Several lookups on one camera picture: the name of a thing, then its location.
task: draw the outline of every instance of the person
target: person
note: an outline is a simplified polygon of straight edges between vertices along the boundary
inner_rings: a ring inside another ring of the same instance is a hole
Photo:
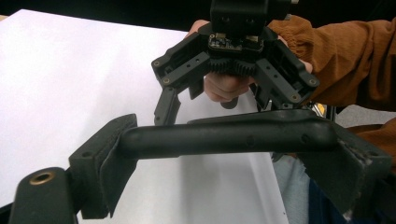
[[[189,34],[206,23],[208,21],[195,22]],[[311,101],[396,111],[396,18],[391,21],[347,21],[314,28],[310,21],[292,16],[289,21],[272,21],[268,27],[304,63],[306,70],[319,79],[320,85],[310,97]],[[205,76],[205,93],[215,102],[228,102],[247,92],[248,85],[253,82],[252,77],[209,73]],[[396,118],[385,124],[356,126],[349,130],[386,151],[392,157],[392,172],[396,172]],[[298,160],[285,160],[282,165],[288,164],[288,171],[279,172],[284,168],[277,162],[274,166],[276,176],[283,176],[278,179],[283,200],[291,201],[285,202],[290,223],[344,222],[340,214],[329,215],[324,211],[327,215],[323,215],[320,213],[323,211],[315,208],[322,208],[323,204],[303,207],[317,191],[316,187],[312,182],[307,184],[309,178],[302,174],[304,166]],[[288,188],[293,186],[290,183],[297,181],[297,187],[283,191],[282,181]]]

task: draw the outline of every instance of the white surface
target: white surface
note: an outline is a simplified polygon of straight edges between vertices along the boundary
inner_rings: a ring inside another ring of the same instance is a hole
[[[153,125],[150,63],[185,33],[22,10],[0,22],[0,206],[33,171],[68,156],[108,121]],[[253,111],[180,96],[178,123]],[[113,218],[80,223],[288,223],[267,153],[140,161]]]

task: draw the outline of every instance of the rust-colored shirt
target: rust-colored shirt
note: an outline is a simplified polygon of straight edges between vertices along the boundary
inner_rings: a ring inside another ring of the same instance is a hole
[[[313,28],[303,18],[272,21],[296,56],[313,65],[320,85],[314,102],[396,111],[396,18],[349,21]],[[350,129],[392,156],[396,171],[396,118]]]

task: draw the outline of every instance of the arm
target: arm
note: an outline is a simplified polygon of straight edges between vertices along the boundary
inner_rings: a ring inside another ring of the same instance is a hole
[[[314,29],[309,21],[293,16],[269,27],[286,39],[297,57],[312,63],[321,83],[313,101],[396,111],[396,19]]]

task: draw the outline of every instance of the gear teeth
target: gear teeth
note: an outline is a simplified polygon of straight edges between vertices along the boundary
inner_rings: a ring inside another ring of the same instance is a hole
[[[231,59],[210,59],[210,71],[214,73],[225,73],[231,67]]]
[[[256,65],[254,63],[235,60],[233,62],[233,70],[236,74],[243,77],[253,76],[256,71]]]

